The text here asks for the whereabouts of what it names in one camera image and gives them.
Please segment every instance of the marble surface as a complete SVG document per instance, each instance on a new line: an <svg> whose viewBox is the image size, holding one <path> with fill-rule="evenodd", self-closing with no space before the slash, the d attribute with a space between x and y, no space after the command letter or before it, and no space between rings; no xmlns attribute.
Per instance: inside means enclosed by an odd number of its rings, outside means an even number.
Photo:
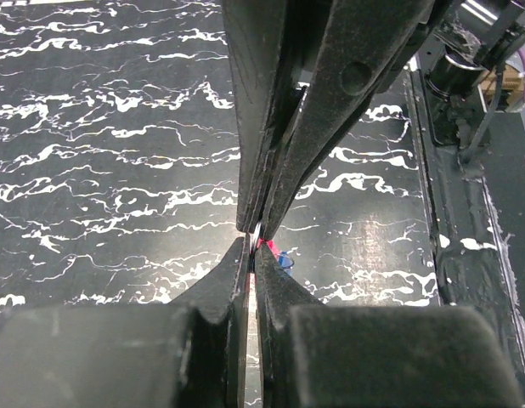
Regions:
<svg viewBox="0 0 525 408"><path fill-rule="evenodd" d="M0 312L165 303L219 261L239 236L227 53L218 3L2 8ZM325 303L438 302L405 77L275 237ZM247 406L260 405L256 327Z"/></svg>

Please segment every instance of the black cable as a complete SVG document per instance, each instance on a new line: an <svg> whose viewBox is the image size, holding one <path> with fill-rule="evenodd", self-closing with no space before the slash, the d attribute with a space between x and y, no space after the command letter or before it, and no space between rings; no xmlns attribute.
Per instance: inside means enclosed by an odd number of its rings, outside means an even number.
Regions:
<svg viewBox="0 0 525 408"><path fill-rule="evenodd" d="M485 116L483 117L483 120L480 123L480 126L477 127L476 132L472 136L471 143L460 154L460 160L463 163L468 163L474 156L474 152L476 151L477 146L482 141L482 137L485 134L485 131L487 130L487 127L489 126L489 123L491 122L491 119L493 118L493 115L496 112L497 107L499 106L500 94L502 94L502 85L504 83L504 69L505 69L505 63L499 64L499 66L497 66L497 71L496 71L497 83L494 89L493 100L491 100L491 104L487 108L487 112L485 113Z"/></svg>

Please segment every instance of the metal cylinder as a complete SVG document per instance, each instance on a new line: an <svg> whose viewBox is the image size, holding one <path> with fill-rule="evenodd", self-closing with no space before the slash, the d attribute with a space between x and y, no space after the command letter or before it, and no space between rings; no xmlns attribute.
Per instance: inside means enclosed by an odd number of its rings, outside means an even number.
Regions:
<svg viewBox="0 0 525 408"><path fill-rule="evenodd" d="M451 48L432 68L427 83L436 94L448 98L451 95L467 95L482 79L485 69L472 64Z"/></svg>

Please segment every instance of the black marble table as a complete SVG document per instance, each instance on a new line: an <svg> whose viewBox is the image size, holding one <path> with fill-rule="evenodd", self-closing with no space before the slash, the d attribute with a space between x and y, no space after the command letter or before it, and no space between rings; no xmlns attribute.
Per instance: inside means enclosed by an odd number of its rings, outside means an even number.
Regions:
<svg viewBox="0 0 525 408"><path fill-rule="evenodd" d="M240 235L220 11L173 0L2 8L0 313L166 303ZM438 302L405 80L375 98L275 237L325 303ZM249 339L255 406L254 320Z"/></svg>

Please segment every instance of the red object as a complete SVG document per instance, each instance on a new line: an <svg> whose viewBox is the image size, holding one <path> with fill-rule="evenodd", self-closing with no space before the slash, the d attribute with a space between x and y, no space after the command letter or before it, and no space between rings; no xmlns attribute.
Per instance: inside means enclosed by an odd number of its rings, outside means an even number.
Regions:
<svg viewBox="0 0 525 408"><path fill-rule="evenodd" d="M263 242L266 242L266 245L268 245L268 248L270 248L270 251L272 251L276 259L279 259L279 249L278 246L274 244L274 241L265 241L259 239L259 242L257 243L257 248L259 248Z"/></svg>

